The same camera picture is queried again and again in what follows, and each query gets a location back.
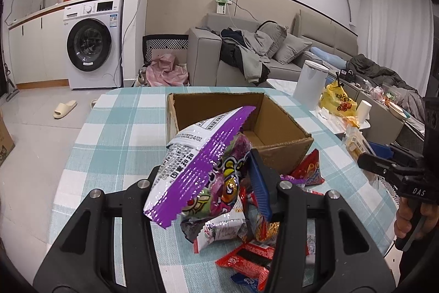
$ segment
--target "tablecloth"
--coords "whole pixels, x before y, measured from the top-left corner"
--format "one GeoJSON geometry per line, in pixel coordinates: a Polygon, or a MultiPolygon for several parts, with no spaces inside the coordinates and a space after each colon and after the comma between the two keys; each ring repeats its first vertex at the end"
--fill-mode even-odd
{"type": "MultiPolygon", "coordinates": [[[[92,189],[100,188],[105,193],[124,190],[161,164],[166,151],[166,97],[183,92],[269,95],[314,138],[310,151],[319,150],[321,173],[326,179],[316,190],[338,190],[380,251],[387,250],[394,238],[396,213],[396,205],[387,191],[383,187],[378,191],[372,188],[341,141],[292,97],[274,89],[245,87],[141,87],[116,89],[102,95],[82,127],[62,173],[51,214],[48,249],[92,189]]],[[[121,221],[116,220],[115,269],[119,284],[125,281],[121,231],[121,221]]],[[[152,232],[167,292],[244,292],[231,281],[231,269],[214,264],[237,247],[238,240],[215,242],[195,255],[178,220],[167,230],[152,224],[152,232]]]]}

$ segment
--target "hand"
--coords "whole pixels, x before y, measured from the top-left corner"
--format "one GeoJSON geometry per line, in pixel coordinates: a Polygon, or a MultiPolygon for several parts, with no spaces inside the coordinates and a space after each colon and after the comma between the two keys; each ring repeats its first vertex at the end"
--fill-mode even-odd
{"type": "MultiPolygon", "coordinates": [[[[427,233],[435,228],[439,219],[439,206],[422,203],[421,214],[427,216],[421,230],[416,234],[415,239],[420,240],[427,233]]],[[[408,205],[407,198],[399,198],[399,209],[396,212],[396,221],[394,225],[395,235],[404,238],[411,230],[410,220],[413,217],[413,211],[408,205]]]]}

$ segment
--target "white curtain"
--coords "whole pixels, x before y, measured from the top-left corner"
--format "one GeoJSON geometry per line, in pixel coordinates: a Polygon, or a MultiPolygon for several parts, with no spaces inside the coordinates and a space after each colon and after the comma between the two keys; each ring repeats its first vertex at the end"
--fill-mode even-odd
{"type": "Polygon", "coordinates": [[[358,51],[425,95],[433,54],[431,0],[361,0],[358,51]]]}

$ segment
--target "cream slipper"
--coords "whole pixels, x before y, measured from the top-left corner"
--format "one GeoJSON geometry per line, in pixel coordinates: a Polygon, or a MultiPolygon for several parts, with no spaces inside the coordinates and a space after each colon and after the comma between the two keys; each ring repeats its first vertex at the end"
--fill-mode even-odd
{"type": "Polygon", "coordinates": [[[69,101],[66,104],[59,104],[58,107],[56,107],[54,112],[54,118],[55,119],[61,119],[65,116],[67,116],[72,109],[76,107],[78,103],[76,101],[69,101]]]}

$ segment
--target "washing machine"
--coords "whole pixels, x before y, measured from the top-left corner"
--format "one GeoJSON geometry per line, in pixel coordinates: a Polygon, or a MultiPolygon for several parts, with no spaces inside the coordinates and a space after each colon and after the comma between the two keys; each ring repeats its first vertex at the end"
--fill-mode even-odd
{"type": "Polygon", "coordinates": [[[122,86],[122,8],[123,0],[95,0],[64,8],[71,89],[122,86]]]}

